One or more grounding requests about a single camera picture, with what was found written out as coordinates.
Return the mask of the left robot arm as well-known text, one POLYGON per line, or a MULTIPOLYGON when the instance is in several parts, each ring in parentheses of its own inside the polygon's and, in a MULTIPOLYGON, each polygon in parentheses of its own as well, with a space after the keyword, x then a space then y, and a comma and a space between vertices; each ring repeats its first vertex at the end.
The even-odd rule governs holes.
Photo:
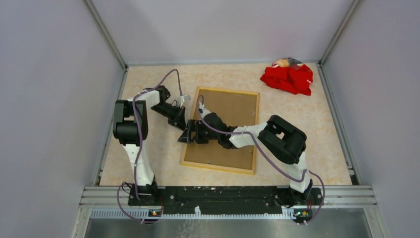
POLYGON ((133 170, 131 195, 147 205, 155 204, 159 197, 146 149, 148 110, 167 118, 170 126, 179 130, 186 128, 184 103, 191 97, 181 94, 173 103, 167 102, 169 98, 169 90, 165 86, 157 86, 146 88, 132 99, 115 102, 112 133, 125 149, 133 170))

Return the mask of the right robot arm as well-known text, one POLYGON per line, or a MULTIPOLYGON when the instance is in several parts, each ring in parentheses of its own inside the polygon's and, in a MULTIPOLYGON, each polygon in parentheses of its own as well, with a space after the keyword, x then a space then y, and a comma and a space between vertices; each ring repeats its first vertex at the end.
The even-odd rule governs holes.
POLYGON ((289 179, 283 204, 304 204, 310 199, 313 181, 306 165, 306 134, 277 115, 251 126, 228 126, 216 113, 190 119, 178 138, 180 143, 207 144, 215 140, 225 149, 256 146, 263 157, 289 179))

